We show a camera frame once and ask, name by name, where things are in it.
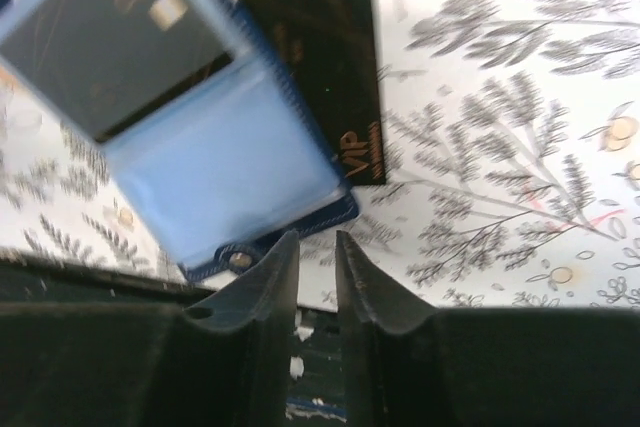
floral pattern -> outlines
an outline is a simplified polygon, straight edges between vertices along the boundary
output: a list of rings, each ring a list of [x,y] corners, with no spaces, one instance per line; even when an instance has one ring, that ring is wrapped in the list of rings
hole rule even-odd
[[[434,304],[640,305],[640,0],[374,3],[391,181],[340,228]],[[0,83],[0,245],[180,281],[99,152]],[[334,237],[301,304],[336,309]]]

blue card holder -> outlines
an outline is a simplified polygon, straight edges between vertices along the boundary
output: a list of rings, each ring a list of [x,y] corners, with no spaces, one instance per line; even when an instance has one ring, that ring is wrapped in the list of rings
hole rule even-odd
[[[358,215],[288,71],[231,0],[2,1],[2,63],[100,148],[187,280],[242,273],[285,231]]]

